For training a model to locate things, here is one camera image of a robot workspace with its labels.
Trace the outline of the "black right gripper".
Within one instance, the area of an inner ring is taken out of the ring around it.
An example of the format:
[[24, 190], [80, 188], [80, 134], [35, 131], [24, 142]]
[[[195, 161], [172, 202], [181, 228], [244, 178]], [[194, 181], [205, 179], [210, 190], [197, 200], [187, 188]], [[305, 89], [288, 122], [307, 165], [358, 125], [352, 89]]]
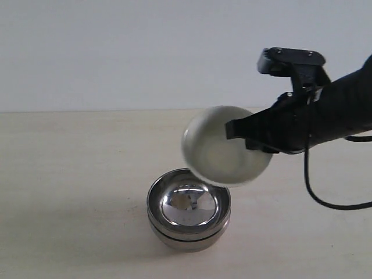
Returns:
[[245, 139], [245, 148], [264, 153], [297, 154], [305, 150], [309, 122], [313, 120], [307, 107], [317, 102], [322, 90], [307, 91], [304, 95], [294, 92], [281, 94], [268, 109], [252, 113], [237, 106], [225, 106], [227, 122], [225, 134], [228, 140]]

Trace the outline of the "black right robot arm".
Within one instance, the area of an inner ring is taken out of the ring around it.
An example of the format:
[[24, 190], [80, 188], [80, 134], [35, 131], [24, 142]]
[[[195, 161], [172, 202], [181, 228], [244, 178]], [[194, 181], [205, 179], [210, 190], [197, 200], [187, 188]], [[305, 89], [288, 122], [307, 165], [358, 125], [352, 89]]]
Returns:
[[357, 71], [318, 88], [314, 96], [268, 109], [225, 125], [227, 139], [242, 138], [282, 152], [301, 152], [371, 130], [371, 59]]

